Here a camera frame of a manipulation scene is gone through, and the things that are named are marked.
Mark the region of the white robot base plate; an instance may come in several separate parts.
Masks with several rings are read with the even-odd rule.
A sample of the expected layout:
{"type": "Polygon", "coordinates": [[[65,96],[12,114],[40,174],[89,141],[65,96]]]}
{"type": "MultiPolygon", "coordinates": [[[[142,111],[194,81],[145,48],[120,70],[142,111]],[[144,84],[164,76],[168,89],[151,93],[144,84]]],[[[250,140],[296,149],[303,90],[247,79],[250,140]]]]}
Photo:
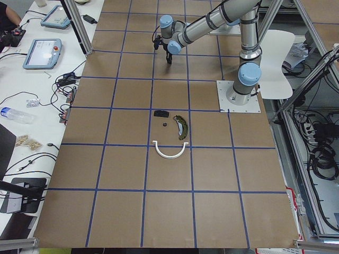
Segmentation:
{"type": "Polygon", "coordinates": [[[217,80],[219,110],[222,113],[260,113],[255,88],[248,95],[240,95],[234,91],[234,81],[217,80]]]}

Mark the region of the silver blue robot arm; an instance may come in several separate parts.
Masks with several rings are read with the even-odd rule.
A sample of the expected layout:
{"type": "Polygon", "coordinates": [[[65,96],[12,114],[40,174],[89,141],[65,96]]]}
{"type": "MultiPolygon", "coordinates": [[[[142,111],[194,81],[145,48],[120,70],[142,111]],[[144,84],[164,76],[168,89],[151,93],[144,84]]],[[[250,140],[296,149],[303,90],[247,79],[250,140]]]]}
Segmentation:
{"type": "Polygon", "coordinates": [[[234,105],[245,105],[252,90],[260,81],[262,50],[258,34],[258,8],[260,1],[222,1],[213,10],[192,23],[163,15],[159,20],[160,34],[152,37],[154,49],[162,46],[166,61],[208,33],[217,35],[239,35],[241,50],[237,79],[226,92],[227,99],[234,105]]]}

